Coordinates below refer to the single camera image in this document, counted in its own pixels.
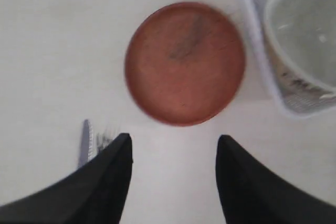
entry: knife blade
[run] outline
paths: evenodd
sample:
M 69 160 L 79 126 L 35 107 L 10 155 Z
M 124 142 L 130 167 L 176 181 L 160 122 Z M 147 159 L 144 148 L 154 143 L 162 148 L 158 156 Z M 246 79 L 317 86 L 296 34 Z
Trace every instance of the knife blade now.
M 93 154 L 93 130 L 88 119 L 83 122 L 78 168 L 81 168 L 92 159 Z

